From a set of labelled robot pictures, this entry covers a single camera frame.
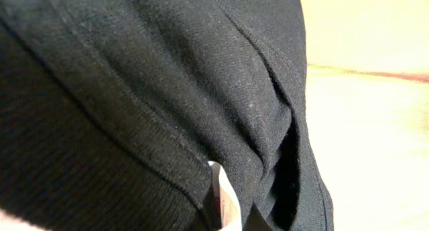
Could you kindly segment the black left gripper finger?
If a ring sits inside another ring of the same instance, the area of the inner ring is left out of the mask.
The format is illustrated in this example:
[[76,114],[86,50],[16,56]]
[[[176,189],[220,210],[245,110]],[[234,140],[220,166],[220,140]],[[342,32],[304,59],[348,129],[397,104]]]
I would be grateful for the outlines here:
[[261,215],[255,203],[252,203],[249,216],[243,225],[243,231],[273,231]]

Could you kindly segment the black t-shirt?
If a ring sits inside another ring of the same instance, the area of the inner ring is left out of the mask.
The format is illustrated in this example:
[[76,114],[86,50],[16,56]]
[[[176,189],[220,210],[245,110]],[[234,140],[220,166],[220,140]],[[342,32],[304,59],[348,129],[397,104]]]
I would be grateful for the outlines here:
[[1,0],[1,210],[46,230],[332,230],[301,0]]

